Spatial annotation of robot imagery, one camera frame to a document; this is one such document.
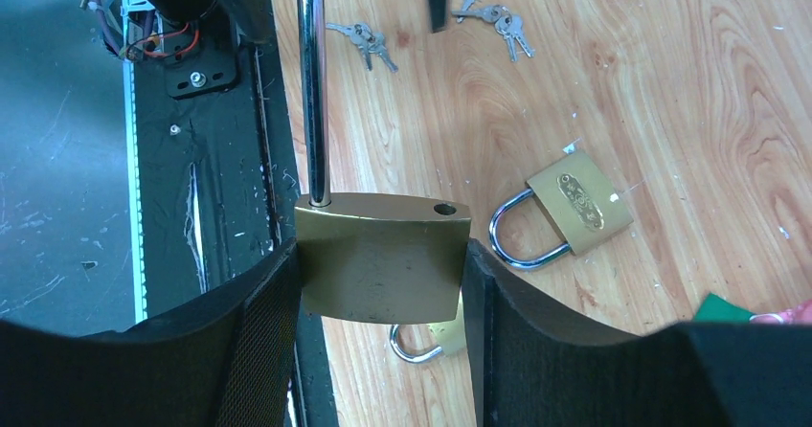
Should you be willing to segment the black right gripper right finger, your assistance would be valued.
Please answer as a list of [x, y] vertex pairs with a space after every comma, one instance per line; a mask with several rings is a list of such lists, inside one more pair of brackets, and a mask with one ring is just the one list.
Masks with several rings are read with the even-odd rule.
[[481, 426], [807, 426], [811, 329], [586, 317], [470, 240], [462, 278]]

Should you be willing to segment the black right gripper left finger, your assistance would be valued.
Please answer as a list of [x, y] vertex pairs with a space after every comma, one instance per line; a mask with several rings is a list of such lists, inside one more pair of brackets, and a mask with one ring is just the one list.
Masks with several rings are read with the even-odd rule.
[[281, 426], [301, 279], [289, 239], [247, 272], [125, 331], [1, 324], [5, 426]]

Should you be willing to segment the small brass padlock with key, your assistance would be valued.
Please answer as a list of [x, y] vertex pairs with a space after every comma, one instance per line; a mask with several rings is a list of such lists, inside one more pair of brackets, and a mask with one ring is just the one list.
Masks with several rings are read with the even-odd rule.
[[297, 0], [308, 193], [295, 205], [303, 303], [374, 324], [457, 316], [471, 213], [460, 203], [330, 189], [324, 0]]

